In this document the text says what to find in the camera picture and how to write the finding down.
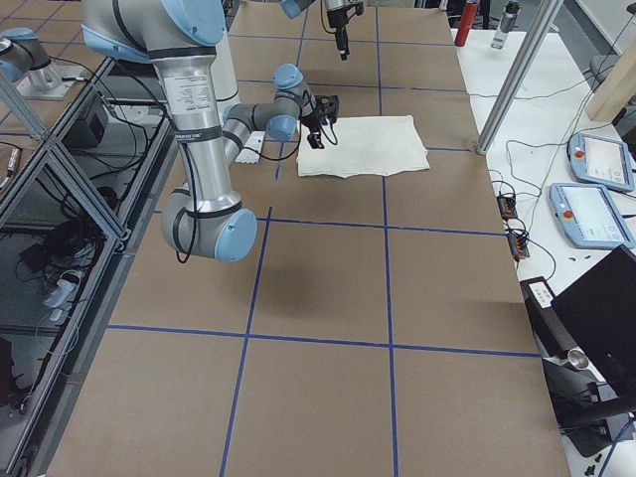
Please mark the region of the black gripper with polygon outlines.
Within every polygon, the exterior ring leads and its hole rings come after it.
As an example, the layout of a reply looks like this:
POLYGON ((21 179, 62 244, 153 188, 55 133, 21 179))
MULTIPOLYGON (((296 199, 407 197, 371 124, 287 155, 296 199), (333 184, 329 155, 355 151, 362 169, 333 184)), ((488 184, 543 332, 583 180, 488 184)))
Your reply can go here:
POLYGON ((363 2, 359 0, 325 0, 324 9, 327 15, 328 31, 334 34, 337 49, 342 61, 350 55, 346 26, 352 16, 363 14, 363 2))
POLYGON ((322 140, 322 123, 321 114, 319 109, 314 109, 312 112, 300 117, 300 122, 305 126, 309 134, 307 135, 307 141, 312 149, 324 149, 324 143, 322 140))

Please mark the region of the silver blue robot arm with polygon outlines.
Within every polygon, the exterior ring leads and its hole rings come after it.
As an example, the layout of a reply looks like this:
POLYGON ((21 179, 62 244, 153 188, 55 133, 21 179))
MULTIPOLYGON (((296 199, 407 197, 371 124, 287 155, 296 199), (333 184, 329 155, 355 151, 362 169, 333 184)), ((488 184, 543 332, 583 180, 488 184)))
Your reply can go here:
POLYGON ((233 189, 232 163, 255 131, 285 141, 302 124, 311 147, 321 147, 328 97, 284 64, 273 75, 272 102, 237 104, 220 115, 212 66, 227 23, 219 1, 85 1, 82 13, 85 43, 114 60, 152 65, 167 99, 187 183, 163 211, 165 241, 186 256, 242 260, 257 220, 233 189))
MULTIPOLYGON (((295 19, 314 3, 314 0, 282 0, 279 5, 289 19, 295 19)), ((342 61, 350 55, 347 26, 352 18, 364 14, 365 5, 365 1, 355 0, 321 1, 319 11, 323 30, 334 37, 342 61)))

